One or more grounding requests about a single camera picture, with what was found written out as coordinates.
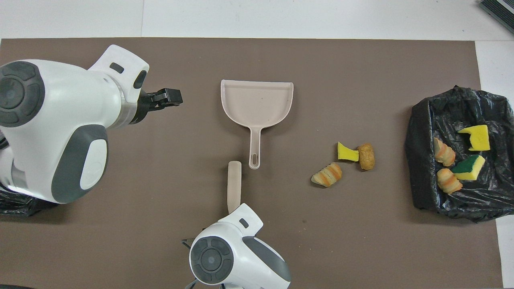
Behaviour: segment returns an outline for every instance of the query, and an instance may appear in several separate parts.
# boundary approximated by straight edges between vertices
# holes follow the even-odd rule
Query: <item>beige handle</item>
[[[232,213],[241,204],[241,162],[233,160],[228,163],[227,207]]]

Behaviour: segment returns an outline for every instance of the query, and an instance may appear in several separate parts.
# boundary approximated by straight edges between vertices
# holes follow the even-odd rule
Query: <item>croissant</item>
[[[449,167],[455,162],[453,149],[436,137],[434,137],[434,156],[435,160],[442,162],[445,167]]]
[[[458,181],[450,169],[440,169],[437,172],[437,185],[448,195],[462,189],[461,182]]]
[[[325,187],[330,187],[335,182],[341,179],[343,176],[343,172],[338,164],[335,162],[330,163],[330,165],[321,169],[321,171],[314,174],[310,180],[318,185],[322,185]]]

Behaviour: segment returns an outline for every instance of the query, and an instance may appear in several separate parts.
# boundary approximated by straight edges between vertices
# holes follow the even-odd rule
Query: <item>food item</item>
[[[434,156],[437,162],[449,167],[455,162],[455,152],[440,139],[434,137]]]
[[[342,143],[337,143],[337,159],[347,159],[351,161],[359,161],[359,151],[351,150]]]
[[[476,180],[485,159],[481,155],[472,155],[459,162],[451,171],[458,179]]]
[[[343,172],[338,164],[335,162],[330,163],[330,165],[321,169],[321,171],[314,174],[310,180],[318,185],[322,185],[325,187],[330,187],[335,182],[341,179],[343,176]]]
[[[470,134],[470,151],[488,151],[491,149],[491,146],[489,145],[489,132],[487,130],[487,125],[475,125],[474,127],[465,128],[458,132]]]
[[[440,169],[437,172],[437,185],[448,195],[462,189],[461,182],[455,177],[450,169]]]
[[[358,148],[359,163],[363,170],[370,170],[375,167],[375,152],[370,143],[365,143]]]

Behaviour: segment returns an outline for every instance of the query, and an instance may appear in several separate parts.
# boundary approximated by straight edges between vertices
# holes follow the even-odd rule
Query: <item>yellow sponge piece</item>
[[[459,162],[451,171],[457,179],[476,180],[485,159],[481,155],[472,155]]]
[[[489,132],[487,130],[487,125],[475,125],[474,127],[465,128],[458,132],[470,134],[470,151],[488,151],[491,149],[489,146]]]
[[[337,158],[338,159],[347,159],[352,161],[359,161],[359,151],[351,150],[342,143],[337,143]]]

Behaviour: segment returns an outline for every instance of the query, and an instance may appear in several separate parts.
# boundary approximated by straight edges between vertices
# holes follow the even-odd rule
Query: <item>trash bag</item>
[[[55,203],[21,193],[8,192],[4,188],[0,189],[0,214],[2,215],[31,216],[55,206],[57,206]]]
[[[480,124],[488,127],[491,149],[469,151],[469,134],[457,131]],[[444,167],[434,159],[433,137],[455,151],[456,164],[474,154],[484,157],[478,179],[461,180],[461,190],[443,193],[436,173]],[[416,208],[473,222],[514,212],[514,116],[505,97],[456,86],[422,100],[412,107],[405,152]]]

